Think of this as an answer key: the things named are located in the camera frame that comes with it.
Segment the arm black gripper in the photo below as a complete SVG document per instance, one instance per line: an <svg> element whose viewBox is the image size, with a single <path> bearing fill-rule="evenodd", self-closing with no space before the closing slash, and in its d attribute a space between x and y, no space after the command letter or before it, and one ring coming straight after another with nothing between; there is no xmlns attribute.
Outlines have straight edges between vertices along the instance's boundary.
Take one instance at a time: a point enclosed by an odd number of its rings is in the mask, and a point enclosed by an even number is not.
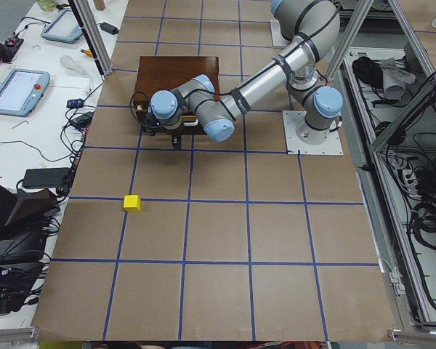
<svg viewBox="0 0 436 349"><path fill-rule="evenodd" d="M145 134L155 136L159 133L171 135L171 144L174 150L182 149L182 134L184 122L181 116L174 116L170 119L157 119L153 114L145 116Z"/></svg>

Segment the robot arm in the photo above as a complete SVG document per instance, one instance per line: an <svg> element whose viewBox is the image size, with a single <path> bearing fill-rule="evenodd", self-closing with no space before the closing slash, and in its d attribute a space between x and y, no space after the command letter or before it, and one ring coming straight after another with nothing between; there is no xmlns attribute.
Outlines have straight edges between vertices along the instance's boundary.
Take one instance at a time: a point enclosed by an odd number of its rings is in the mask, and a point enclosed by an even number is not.
<svg viewBox="0 0 436 349"><path fill-rule="evenodd" d="M141 126L154 135L183 133L183 117L191 113L214 142L227 140L236 119L246 115L280 85L305 109L296 127L297 137L309 145L325 142L343 106L341 93L317 81L315 69L333 45L340 27L332 1L273 1L273 17L288 46L240 86L224 94L215 92L210 78L201 74L172 90L157 91Z"/></svg>

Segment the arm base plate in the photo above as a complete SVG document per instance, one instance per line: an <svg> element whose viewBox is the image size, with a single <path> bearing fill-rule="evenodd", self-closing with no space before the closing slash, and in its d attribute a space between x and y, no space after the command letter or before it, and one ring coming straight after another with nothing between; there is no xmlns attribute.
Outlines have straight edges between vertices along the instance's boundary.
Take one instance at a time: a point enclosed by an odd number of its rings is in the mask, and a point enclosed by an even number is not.
<svg viewBox="0 0 436 349"><path fill-rule="evenodd" d="M287 39L282 35L280 22L278 20L270 21L270 30L272 36L272 46L274 48L283 49L292 44L293 38Z"/></svg>
<svg viewBox="0 0 436 349"><path fill-rule="evenodd" d="M282 112L287 154L343 156L339 132L331 132L335 128L335 122L332 121L326 130L314 130L306 124L305 114L305 111Z"/></svg>

